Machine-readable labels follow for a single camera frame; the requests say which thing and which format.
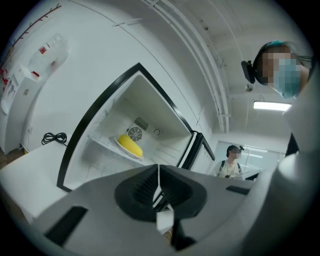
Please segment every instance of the yellow sponge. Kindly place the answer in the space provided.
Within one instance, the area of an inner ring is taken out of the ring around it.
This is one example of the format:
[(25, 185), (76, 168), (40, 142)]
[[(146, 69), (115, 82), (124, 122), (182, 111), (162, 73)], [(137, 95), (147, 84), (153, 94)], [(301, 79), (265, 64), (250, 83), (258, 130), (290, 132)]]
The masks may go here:
[(122, 147), (124, 147), (126, 150), (130, 151), (137, 157), (141, 158), (143, 156), (142, 149), (129, 137), (129, 135), (120, 135), (118, 142)]

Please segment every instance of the white ceiling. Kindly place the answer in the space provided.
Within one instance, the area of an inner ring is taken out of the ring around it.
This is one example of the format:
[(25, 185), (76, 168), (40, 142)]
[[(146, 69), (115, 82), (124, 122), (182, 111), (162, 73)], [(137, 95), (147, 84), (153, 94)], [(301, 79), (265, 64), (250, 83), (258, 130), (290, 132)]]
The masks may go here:
[(257, 82), (252, 92), (245, 92), (248, 81), (241, 61), (253, 61), (260, 47), (273, 40), (290, 41), (299, 55), (311, 56), (311, 48), (294, 21), (272, 0), (170, 1), (196, 26), (220, 67), (229, 91), (230, 131), (247, 130), (287, 137), (290, 131), (281, 113), (257, 112), (253, 102), (262, 97), (266, 101), (291, 103), (293, 100), (284, 100), (271, 88)]

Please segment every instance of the face mask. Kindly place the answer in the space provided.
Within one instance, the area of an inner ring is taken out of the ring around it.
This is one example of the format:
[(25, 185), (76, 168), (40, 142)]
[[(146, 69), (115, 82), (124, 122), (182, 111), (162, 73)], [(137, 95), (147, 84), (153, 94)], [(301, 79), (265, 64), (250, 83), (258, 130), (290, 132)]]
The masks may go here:
[(273, 89), (284, 99), (300, 93), (301, 67), (295, 59), (279, 59), (279, 71), (273, 72)]

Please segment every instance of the black power cable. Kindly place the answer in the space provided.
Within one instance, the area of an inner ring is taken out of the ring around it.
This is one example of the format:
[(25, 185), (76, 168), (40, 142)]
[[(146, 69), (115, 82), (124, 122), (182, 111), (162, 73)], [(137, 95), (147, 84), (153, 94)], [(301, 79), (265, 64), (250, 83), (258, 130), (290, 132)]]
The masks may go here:
[(47, 132), (45, 135), (43, 135), (43, 139), (41, 141), (41, 144), (45, 145), (45, 144), (48, 144), (53, 141), (61, 143), (67, 147), (67, 145), (65, 144), (67, 142), (67, 135), (64, 132), (60, 132), (56, 135), (54, 135), (51, 132)]

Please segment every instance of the refrigerator fan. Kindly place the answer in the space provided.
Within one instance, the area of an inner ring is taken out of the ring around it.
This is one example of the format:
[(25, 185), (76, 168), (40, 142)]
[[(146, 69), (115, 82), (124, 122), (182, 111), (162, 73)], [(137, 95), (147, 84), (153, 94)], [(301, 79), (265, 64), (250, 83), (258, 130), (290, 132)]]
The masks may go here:
[(134, 141), (137, 142), (138, 140), (140, 140), (142, 138), (142, 130), (138, 127), (132, 127), (129, 130), (128, 135), (130, 136), (130, 138)]

